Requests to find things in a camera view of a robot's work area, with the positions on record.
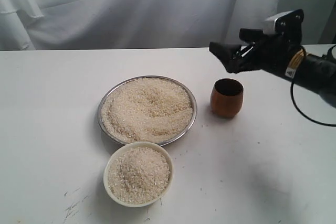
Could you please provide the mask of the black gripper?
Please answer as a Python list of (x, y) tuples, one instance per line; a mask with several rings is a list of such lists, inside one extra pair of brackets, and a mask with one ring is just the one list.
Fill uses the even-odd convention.
[(250, 28), (241, 28), (239, 39), (248, 46), (209, 43), (209, 51), (228, 73), (263, 70), (278, 77), (307, 76), (307, 54), (300, 44)]

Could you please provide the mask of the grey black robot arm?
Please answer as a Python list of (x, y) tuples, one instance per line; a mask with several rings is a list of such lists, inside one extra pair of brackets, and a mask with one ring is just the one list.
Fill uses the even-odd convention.
[(329, 52), (321, 57), (304, 51), (284, 33), (266, 35), (259, 29), (239, 31), (248, 45), (210, 42), (209, 51), (228, 73), (263, 70), (318, 94), (335, 106), (335, 58)]

